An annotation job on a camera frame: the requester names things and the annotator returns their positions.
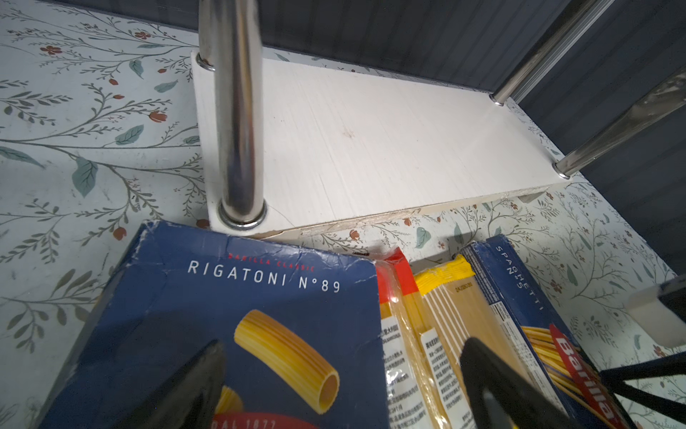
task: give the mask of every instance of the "pasta box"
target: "pasta box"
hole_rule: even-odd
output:
[[[374,264],[144,222],[40,428],[387,428]]]
[[[533,385],[548,401],[585,428],[635,429],[507,237],[473,242],[461,253]]]

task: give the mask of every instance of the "pole base ring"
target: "pole base ring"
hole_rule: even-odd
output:
[[[555,170],[555,173],[558,174],[559,177],[564,178],[569,180],[571,176],[566,175],[565,173],[561,172],[560,169],[557,168],[557,163],[553,163],[553,170]]]
[[[496,100],[495,97],[493,97],[493,94],[488,94],[488,98],[490,98],[490,100],[494,102],[496,106],[504,106],[504,103],[498,102],[498,100]]]
[[[202,59],[202,57],[200,56],[200,52],[198,52],[198,55],[196,55],[196,63],[198,63],[205,70],[209,70],[209,71],[215,71],[216,70],[214,68],[214,66],[211,66],[205,60]]]
[[[255,228],[257,225],[261,224],[265,220],[265,218],[267,217],[267,202],[262,202],[262,210],[260,211],[259,215],[257,215],[257,218],[255,218],[255,220],[251,220],[250,222],[238,222],[230,218],[228,214],[226,214],[226,211],[224,210],[224,206],[221,201],[217,205],[217,211],[219,212],[219,219],[226,226],[232,229],[237,229],[239,231],[247,231],[248,229]]]

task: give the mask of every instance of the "rigatoni illustration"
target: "rigatoni illustration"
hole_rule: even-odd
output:
[[[338,395],[338,372],[309,344],[259,310],[238,324],[233,339],[264,362],[318,414]]]
[[[231,387],[223,386],[215,414],[240,413],[242,411],[243,401],[238,393],[234,392]]]

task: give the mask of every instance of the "paneled wall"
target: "paneled wall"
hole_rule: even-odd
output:
[[[488,90],[569,1],[258,0],[265,45]],[[198,0],[66,3],[198,28]]]
[[[520,105],[567,153],[683,65],[686,2],[616,0]],[[582,173],[686,272],[686,108]]]

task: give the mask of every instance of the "red barilla logo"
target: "red barilla logo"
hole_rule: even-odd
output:
[[[595,371],[584,362],[581,355],[577,353],[574,346],[569,342],[569,339],[552,324],[550,325],[550,335],[572,380],[574,380],[574,384],[581,390],[586,399],[586,403],[601,416],[604,416],[616,428],[628,429],[629,426],[618,413],[617,406],[614,404],[612,397],[607,393],[605,387],[600,383]]]

